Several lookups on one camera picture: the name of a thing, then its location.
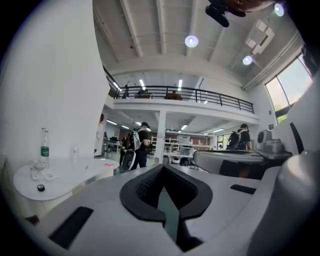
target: round ceiling light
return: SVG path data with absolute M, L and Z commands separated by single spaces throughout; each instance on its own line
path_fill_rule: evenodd
M 242 60 L 244 65 L 250 65 L 252 63 L 252 57 L 251 56 L 245 56 Z
M 196 47 L 199 43 L 198 38 L 195 35 L 188 35 L 185 40 L 184 43 L 186 46 L 193 48 Z
M 276 3 L 274 5 L 274 12 L 279 17 L 282 17 L 285 14 L 285 9 L 283 8 L 283 6 L 280 3 Z

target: black camera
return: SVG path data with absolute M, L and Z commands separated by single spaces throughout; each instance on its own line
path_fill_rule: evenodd
M 243 11 L 235 11 L 223 3 L 223 0 L 209 0 L 210 5 L 205 8 L 205 13 L 211 18 L 219 22 L 223 27 L 229 27 L 229 21 L 226 18 L 226 12 L 236 15 L 238 17 L 245 17 L 246 13 Z

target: black pants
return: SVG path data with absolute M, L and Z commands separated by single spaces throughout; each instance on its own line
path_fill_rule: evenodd
M 122 161 L 123 161 L 123 159 L 124 159 L 124 157 L 125 157 L 125 152 L 121 149 L 121 151 L 120 151 L 120 161 L 119 161 L 119 164 L 121 165 L 122 164 Z
M 137 149 L 135 151 L 135 160 L 134 160 L 134 163 L 133 163 L 131 170 L 137 169 L 138 164 L 139 164 L 140 168 L 146 167 L 146 165 L 147 165 L 147 151 L 146 150 Z

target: white round table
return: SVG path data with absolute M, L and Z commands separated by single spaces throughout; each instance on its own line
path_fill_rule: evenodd
M 49 168 L 58 176 L 53 180 L 46 180 L 38 172 L 39 180 L 32 180 L 29 165 L 21 167 L 13 177 L 13 184 L 16 190 L 24 197 L 36 201 L 48 201 L 62 197 L 71 192 L 79 184 L 88 179 L 107 172 L 113 176 L 114 169 L 119 163 L 105 158 L 79 158 L 76 163 L 71 159 L 50 159 Z M 38 185 L 44 185 L 45 190 L 40 192 Z

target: black cap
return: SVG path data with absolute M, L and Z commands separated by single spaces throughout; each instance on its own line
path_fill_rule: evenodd
M 146 127 L 150 128 L 150 126 L 147 122 L 142 122 L 141 126 L 146 126 Z

